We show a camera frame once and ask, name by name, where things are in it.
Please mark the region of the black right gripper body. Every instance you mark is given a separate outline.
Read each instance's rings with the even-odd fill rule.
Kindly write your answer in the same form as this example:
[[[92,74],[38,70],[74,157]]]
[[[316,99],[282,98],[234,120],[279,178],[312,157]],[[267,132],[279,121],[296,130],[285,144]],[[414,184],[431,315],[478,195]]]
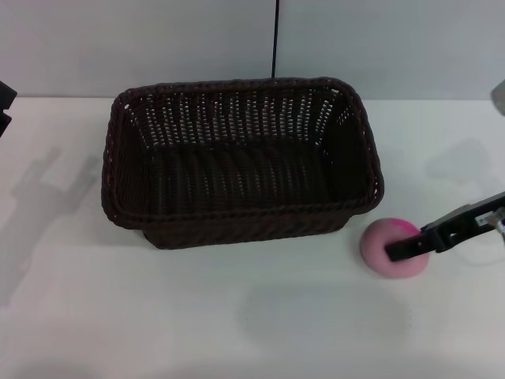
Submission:
[[[504,226],[504,208],[498,208],[495,211],[486,212],[476,218],[476,222],[480,227],[490,225],[496,229],[502,237],[505,236]]]

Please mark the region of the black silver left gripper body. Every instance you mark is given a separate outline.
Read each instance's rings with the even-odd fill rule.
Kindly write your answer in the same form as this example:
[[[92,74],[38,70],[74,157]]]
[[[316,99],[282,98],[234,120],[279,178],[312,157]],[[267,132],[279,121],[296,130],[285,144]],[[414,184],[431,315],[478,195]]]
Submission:
[[[12,121],[12,118],[6,113],[9,110],[13,101],[17,97],[17,91],[12,89],[7,84],[0,82],[0,136],[4,134],[7,127]]]

